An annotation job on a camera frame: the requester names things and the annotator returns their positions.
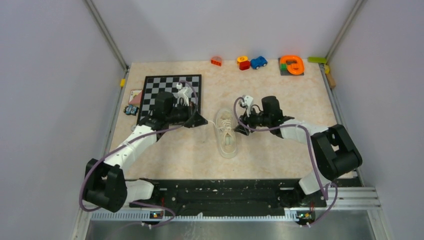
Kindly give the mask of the beige lace sneaker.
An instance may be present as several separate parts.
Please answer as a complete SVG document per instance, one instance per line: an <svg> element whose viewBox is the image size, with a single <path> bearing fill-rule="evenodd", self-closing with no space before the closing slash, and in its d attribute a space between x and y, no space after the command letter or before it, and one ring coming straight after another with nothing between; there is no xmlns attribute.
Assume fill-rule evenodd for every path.
<svg viewBox="0 0 424 240"><path fill-rule="evenodd" d="M237 155L236 120L229 108L220 109L215 117L218 150L222 157L231 159Z"/></svg>

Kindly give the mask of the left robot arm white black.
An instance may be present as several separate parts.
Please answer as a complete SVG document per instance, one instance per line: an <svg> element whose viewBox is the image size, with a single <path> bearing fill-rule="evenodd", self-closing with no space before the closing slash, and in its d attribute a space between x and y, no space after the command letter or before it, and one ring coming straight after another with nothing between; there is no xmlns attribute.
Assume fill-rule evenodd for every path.
<svg viewBox="0 0 424 240"><path fill-rule="evenodd" d="M175 97L171 92L160 92L150 113L116 149L101 159L91 159L85 169L85 177L79 192L80 207L90 212L84 202L112 213L125 204L142 200L154 207L160 202L160 193L148 180L138 179L129 183L125 172L134 162L155 144L166 132L178 128L195 128L208 121L199 113L198 101L191 101L186 93Z"/></svg>

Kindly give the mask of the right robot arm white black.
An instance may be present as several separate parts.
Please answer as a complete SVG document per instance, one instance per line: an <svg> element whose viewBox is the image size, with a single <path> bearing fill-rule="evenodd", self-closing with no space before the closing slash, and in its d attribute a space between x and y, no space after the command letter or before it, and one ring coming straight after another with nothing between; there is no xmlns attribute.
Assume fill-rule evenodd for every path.
<svg viewBox="0 0 424 240"><path fill-rule="evenodd" d="M319 126L299 121L283 114L279 100L271 95L262 98L262 109L254 109L249 95L238 97L234 106L244 109L237 118L236 132L248 136L253 132L269 132L281 138L307 146L312 172L301 178L293 192L293 200L299 206L307 206L314 193L327 197L333 181L363 163L363 158L347 129L342 124Z"/></svg>

